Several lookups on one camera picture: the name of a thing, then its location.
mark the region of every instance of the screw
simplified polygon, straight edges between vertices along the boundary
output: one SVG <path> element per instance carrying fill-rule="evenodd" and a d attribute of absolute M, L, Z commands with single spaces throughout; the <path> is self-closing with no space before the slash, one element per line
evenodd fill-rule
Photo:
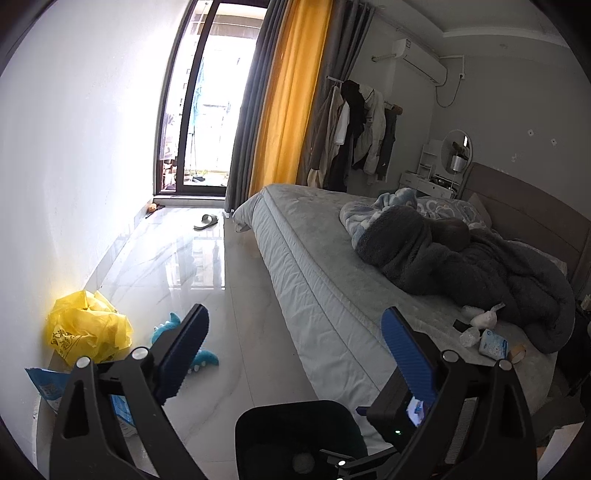
<path fill-rule="evenodd" d="M 144 346 L 140 346 L 136 348 L 133 352 L 131 352 L 131 356 L 135 360 L 143 360 L 148 356 L 148 349 Z"/>
<path fill-rule="evenodd" d="M 76 366 L 78 368 L 86 368 L 90 365 L 90 358 L 87 356 L 81 356 L 78 360 L 76 360 Z"/>

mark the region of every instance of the window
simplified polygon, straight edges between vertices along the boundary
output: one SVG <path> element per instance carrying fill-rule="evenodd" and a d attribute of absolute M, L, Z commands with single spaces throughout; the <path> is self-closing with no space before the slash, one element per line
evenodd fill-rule
<path fill-rule="evenodd" d="M 256 2 L 195 2 L 164 108 L 158 193 L 225 194 L 244 88 L 267 11 L 247 5 Z"/>

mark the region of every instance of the tiled floor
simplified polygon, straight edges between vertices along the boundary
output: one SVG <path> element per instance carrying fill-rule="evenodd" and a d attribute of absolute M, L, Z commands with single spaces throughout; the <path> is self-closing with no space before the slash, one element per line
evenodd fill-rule
<path fill-rule="evenodd" d="M 198 232 L 204 213 L 219 224 Z M 211 480 L 237 478 L 234 425 L 254 406 L 313 400 L 271 279 L 252 232 L 236 233 L 221 210 L 167 207 L 132 234 L 100 288 L 134 327 L 134 346 L 149 345 L 169 312 L 195 303 L 209 311 L 204 348 L 220 359 L 189 375 L 164 410 Z M 153 473 L 138 439 L 130 448 Z"/>

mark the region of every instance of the clothes rack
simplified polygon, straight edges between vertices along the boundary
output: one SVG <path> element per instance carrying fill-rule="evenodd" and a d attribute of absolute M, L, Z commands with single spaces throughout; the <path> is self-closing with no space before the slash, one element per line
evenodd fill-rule
<path fill-rule="evenodd" d="M 342 80 L 339 80 L 339 79 L 336 79 L 336 78 L 334 78 L 334 77 L 331 77 L 330 75 L 327 75 L 327 76 L 326 76 L 326 79 L 327 79 L 327 80 L 330 80 L 331 82 L 335 82 L 335 83 L 337 83 L 339 86 L 343 84 L 343 81 L 342 81 Z M 389 102 L 384 102 L 384 104 L 385 104 L 385 105 L 386 105 L 388 108 L 390 108 L 390 109 L 394 110 L 394 113 L 395 113 L 396 115 L 402 115 L 402 107 L 401 107 L 401 106 L 398 106 L 398 105 L 396 105 L 396 104 L 394 104 L 394 103 L 389 103 Z"/>

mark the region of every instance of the vanity table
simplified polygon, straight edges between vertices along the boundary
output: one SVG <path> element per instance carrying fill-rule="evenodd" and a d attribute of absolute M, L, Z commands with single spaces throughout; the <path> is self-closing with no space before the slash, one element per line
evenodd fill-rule
<path fill-rule="evenodd" d="M 452 130 L 444 140 L 424 144 L 417 171 L 404 172 L 398 187 L 410 187 L 430 197 L 453 199 L 471 160 L 470 138 L 462 130 Z"/>

